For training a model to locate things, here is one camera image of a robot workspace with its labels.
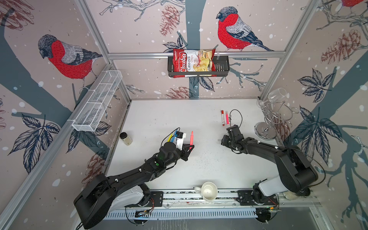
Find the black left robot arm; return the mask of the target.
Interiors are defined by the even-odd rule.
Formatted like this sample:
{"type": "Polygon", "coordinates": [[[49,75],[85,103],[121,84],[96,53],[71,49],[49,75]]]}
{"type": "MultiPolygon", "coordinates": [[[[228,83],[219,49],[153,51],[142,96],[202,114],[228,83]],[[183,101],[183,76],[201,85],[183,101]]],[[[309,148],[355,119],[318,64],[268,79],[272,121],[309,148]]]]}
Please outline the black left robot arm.
{"type": "Polygon", "coordinates": [[[95,176],[73,202],[81,220],[78,228],[87,230],[97,225],[108,214],[119,195],[160,177],[169,169],[169,165],[176,164],[178,160],[187,161],[194,147],[184,144],[179,149],[174,143],[167,142],[138,168],[109,177],[103,173],[95,176]]]}

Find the pink highlighter pen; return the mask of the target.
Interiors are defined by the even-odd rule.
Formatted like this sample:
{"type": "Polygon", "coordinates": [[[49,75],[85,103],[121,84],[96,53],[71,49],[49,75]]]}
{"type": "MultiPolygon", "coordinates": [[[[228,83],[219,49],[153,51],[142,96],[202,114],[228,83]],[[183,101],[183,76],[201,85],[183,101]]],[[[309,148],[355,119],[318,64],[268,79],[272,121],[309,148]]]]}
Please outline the pink highlighter pen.
{"type": "Polygon", "coordinates": [[[194,132],[192,131],[190,135],[190,145],[193,145],[193,143],[194,143],[194,132]]]}

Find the red highlighter pen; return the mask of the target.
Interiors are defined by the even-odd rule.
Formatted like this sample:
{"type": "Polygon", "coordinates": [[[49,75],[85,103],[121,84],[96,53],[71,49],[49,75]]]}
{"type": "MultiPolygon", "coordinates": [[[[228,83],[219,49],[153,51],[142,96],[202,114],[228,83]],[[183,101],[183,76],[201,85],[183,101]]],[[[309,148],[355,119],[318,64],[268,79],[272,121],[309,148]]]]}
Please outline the red highlighter pen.
{"type": "Polygon", "coordinates": [[[230,126],[230,118],[229,118],[228,111],[225,111],[225,116],[226,116],[226,124],[227,126],[230,126]]]}

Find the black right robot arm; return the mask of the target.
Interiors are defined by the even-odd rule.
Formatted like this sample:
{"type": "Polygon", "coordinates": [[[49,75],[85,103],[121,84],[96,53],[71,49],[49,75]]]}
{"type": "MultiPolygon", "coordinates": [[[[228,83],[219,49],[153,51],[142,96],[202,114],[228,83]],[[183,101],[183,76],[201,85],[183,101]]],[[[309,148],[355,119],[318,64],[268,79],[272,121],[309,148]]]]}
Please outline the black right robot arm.
{"type": "Polygon", "coordinates": [[[236,154],[250,154],[274,163],[278,175],[253,186],[253,197],[264,198],[290,191],[297,193],[318,180],[318,174],[305,154],[296,148],[279,147],[245,138],[237,125],[226,129],[221,145],[236,154]]]}

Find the white marker pen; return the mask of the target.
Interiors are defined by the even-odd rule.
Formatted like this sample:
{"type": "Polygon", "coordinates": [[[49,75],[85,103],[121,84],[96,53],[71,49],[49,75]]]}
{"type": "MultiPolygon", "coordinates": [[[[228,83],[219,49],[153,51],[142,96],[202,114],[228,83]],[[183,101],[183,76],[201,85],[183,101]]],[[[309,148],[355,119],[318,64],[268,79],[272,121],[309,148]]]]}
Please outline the white marker pen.
{"type": "Polygon", "coordinates": [[[221,120],[222,120],[222,125],[225,126],[225,115],[224,115],[224,111],[221,110],[221,120]]]}

